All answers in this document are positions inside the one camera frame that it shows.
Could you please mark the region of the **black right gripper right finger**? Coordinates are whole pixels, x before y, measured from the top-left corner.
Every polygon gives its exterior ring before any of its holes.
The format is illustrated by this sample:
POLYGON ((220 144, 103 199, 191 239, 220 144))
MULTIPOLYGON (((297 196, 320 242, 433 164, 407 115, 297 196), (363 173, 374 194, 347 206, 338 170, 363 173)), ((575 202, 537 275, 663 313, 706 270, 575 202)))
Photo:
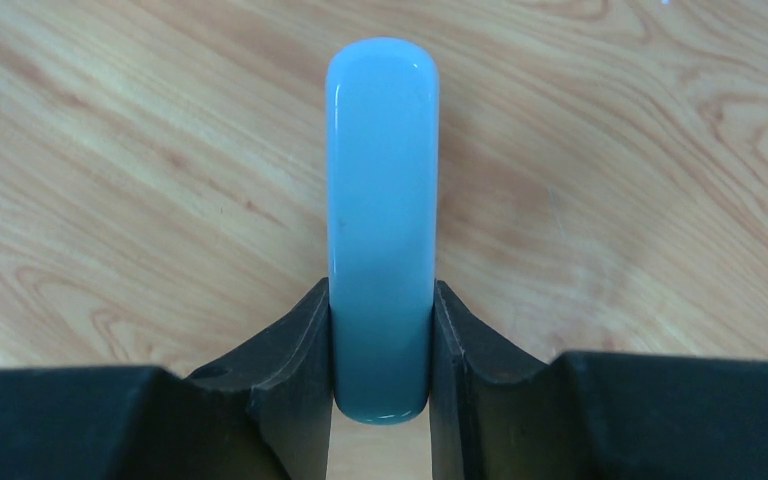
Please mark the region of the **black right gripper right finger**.
POLYGON ((768 362, 567 351, 544 363, 434 296, 436 479, 768 479, 768 362))

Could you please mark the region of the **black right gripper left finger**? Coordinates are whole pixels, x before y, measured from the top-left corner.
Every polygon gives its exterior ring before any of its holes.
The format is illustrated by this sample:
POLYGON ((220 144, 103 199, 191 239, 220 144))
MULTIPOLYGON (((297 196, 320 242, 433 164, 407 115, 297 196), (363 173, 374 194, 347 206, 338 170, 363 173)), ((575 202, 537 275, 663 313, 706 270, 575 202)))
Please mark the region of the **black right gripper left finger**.
POLYGON ((155 365, 0 369, 0 479, 322 479, 328 283, 180 377, 155 365))

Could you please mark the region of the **blue black stapler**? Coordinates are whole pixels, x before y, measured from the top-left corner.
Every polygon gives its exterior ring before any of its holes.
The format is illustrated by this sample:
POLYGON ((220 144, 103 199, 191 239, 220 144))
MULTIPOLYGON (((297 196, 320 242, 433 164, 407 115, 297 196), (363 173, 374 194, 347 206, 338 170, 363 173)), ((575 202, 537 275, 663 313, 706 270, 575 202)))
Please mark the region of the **blue black stapler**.
POLYGON ((357 41, 325 88, 329 310, 335 399, 393 425, 429 395, 440 86, 409 41, 357 41))

